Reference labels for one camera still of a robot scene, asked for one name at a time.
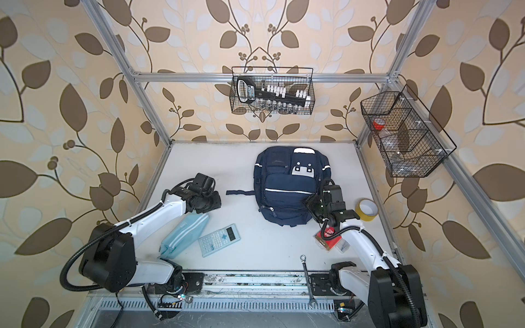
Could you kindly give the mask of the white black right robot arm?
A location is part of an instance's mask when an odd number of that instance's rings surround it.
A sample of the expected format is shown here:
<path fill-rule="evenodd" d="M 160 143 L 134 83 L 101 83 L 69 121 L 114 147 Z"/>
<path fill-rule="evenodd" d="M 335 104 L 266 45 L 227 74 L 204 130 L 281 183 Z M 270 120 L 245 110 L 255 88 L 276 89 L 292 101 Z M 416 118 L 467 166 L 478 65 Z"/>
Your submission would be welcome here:
<path fill-rule="evenodd" d="M 403 265 L 384 250 L 365 229 L 358 213 L 348 209 L 337 184 L 327 178 L 320 190 L 307 198 L 306 208 L 322 224 L 320 237 L 330 241 L 341 237 L 366 268 L 336 269 L 340 287 L 352 292 L 368 307 L 376 327 L 425 327 L 428 324 L 422 284 L 417 270 Z"/>

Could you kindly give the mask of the navy blue school backpack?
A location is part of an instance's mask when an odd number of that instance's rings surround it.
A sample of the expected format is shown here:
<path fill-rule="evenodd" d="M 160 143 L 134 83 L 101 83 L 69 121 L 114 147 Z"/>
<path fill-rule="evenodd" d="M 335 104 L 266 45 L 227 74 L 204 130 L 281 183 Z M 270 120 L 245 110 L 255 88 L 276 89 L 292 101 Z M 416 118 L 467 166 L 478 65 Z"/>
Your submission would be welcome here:
<path fill-rule="evenodd" d="M 309 147 L 272 146 L 254 164 L 251 191 L 229 190 L 227 195 L 253 195 L 263 217 L 279 226 L 307 224 L 312 215 L 306 200 L 332 176 L 328 158 Z"/>

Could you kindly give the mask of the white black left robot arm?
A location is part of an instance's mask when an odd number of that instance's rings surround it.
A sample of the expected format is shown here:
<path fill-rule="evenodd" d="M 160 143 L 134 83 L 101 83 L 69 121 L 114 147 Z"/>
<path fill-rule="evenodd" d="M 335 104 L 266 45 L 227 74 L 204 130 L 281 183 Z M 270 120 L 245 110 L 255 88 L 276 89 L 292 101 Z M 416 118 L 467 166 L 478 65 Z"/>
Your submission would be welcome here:
<path fill-rule="evenodd" d="M 88 292 L 105 289 L 118 294 L 126 287 L 139 287 L 148 307 L 162 321 L 163 314 L 148 296 L 149 285 L 159 285 L 177 302 L 191 303 L 189 285 L 180 265 L 163 259 L 144 260 L 137 248 L 166 224 L 188 213 L 205 218 L 219 209 L 220 194 L 215 180 L 198 173 L 162 193 L 159 203 L 119 224 L 100 224 L 90 240 L 66 261 L 60 285 L 67 291 Z"/>

